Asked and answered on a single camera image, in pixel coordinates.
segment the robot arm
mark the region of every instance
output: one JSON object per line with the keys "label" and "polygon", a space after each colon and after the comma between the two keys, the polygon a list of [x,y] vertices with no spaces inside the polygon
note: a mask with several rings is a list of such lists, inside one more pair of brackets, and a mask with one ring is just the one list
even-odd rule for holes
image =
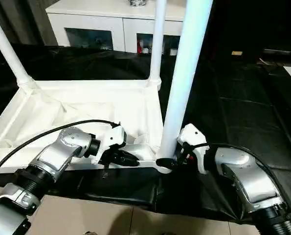
{"label": "robot arm", "polygon": [[57,140],[45,147],[26,169],[16,172],[16,182],[7,184],[0,193],[0,235],[23,235],[28,231],[30,223],[26,216],[35,212],[73,157],[93,155],[97,162],[109,164],[114,160],[120,164],[120,160],[107,157],[105,161],[104,158],[110,150],[114,153],[125,144],[126,133],[122,126],[109,130],[101,141],[76,127],[63,129]]}
{"label": "robot arm", "polygon": [[219,175],[232,181],[246,211],[251,215],[260,234],[291,235],[291,213],[272,178],[256,159],[236,148],[219,147],[215,157],[207,156],[208,146],[192,149],[206,143],[205,136],[192,124],[186,125],[179,137],[180,158],[190,159],[193,154],[201,174],[208,174],[213,161]]}

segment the curtain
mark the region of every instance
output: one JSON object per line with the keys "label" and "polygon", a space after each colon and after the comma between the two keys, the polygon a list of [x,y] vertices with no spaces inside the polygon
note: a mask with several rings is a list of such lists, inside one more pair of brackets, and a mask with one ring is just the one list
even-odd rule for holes
{"label": "curtain", "polygon": [[11,43],[56,46],[45,9],[58,0],[0,0],[0,25]]}

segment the black cable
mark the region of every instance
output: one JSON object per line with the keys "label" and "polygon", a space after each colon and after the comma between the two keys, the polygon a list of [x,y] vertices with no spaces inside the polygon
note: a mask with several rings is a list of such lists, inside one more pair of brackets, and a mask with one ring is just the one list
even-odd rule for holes
{"label": "black cable", "polygon": [[195,148],[205,147],[205,146],[223,147],[223,148],[235,148],[235,149],[242,150],[242,151],[252,155],[257,161],[259,161],[261,163],[261,165],[264,167],[264,170],[266,171],[266,173],[272,178],[272,180],[276,184],[277,188],[279,189],[279,192],[280,192],[281,196],[283,197],[284,201],[286,202],[287,206],[291,209],[291,202],[289,200],[289,197],[288,197],[287,193],[285,192],[285,190],[283,189],[283,187],[279,183],[277,177],[275,176],[275,174],[273,173],[271,168],[257,154],[255,154],[254,152],[252,152],[251,150],[249,150],[249,149],[247,149],[247,148],[245,148],[243,146],[238,146],[238,145],[233,145],[233,144],[228,144],[228,143],[201,143],[201,144],[190,146],[190,148],[192,148],[192,150],[193,150]]}
{"label": "black cable", "polygon": [[59,131],[59,130],[62,130],[64,128],[67,128],[67,127],[71,127],[71,126],[75,126],[75,125],[79,125],[79,124],[84,124],[84,123],[89,123],[89,122],[99,122],[99,123],[105,123],[105,124],[109,124],[111,125],[112,127],[117,127],[119,126],[120,124],[116,124],[112,121],[106,121],[106,120],[99,120],[99,119],[89,119],[89,120],[84,120],[84,121],[77,121],[77,122],[73,122],[73,123],[70,123],[70,124],[66,124],[66,125],[63,125],[63,126],[60,126],[60,127],[56,127],[54,129],[51,129],[49,131],[45,131],[43,132],[42,134],[39,134],[31,139],[29,139],[28,141],[26,141],[25,143],[22,143],[21,145],[19,145],[17,148],[15,148],[13,151],[11,151],[9,154],[7,154],[1,161],[0,161],[0,167],[11,157],[13,156],[15,153],[17,153],[19,150],[21,150],[22,148],[24,148],[25,146],[27,146],[28,144],[32,143],[33,141],[36,141],[37,139],[43,137],[43,136],[46,136],[48,134],[51,134],[55,131]]}

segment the black plastic sheet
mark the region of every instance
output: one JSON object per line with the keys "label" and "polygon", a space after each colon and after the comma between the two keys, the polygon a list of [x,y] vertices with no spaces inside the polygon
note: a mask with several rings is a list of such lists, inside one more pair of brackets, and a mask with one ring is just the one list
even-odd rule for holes
{"label": "black plastic sheet", "polygon": [[[149,56],[81,48],[16,45],[15,51],[35,80],[147,79]],[[175,65],[163,57],[159,100],[163,118]],[[17,90],[0,53],[0,114]],[[251,149],[273,169],[291,200],[291,77],[283,68],[244,63],[215,64],[200,59],[183,125],[193,123],[208,142]],[[177,213],[251,223],[228,179],[177,170],[109,169],[65,172],[49,193],[141,206]],[[14,178],[0,174],[0,186]]]}

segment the cabinet door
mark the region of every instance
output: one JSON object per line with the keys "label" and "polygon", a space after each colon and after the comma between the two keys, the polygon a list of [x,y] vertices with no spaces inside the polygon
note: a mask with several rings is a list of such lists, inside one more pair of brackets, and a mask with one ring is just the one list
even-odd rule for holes
{"label": "cabinet door", "polygon": [[125,51],[122,18],[48,14],[60,46]]}
{"label": "cabinet door", "polygon": [[[151,40],[154,32],[154,20],[139,20],[139,19],[124,19],[125,31],[125,45],[126,52],[137,52],[138,43],[143,41],[145,47],[149,47],[151,51]],[[164,46],[168,41],[170,49],[178,49],[179,39],[182,30],[182,22],[178,21],[165,21],[164,25]]]}

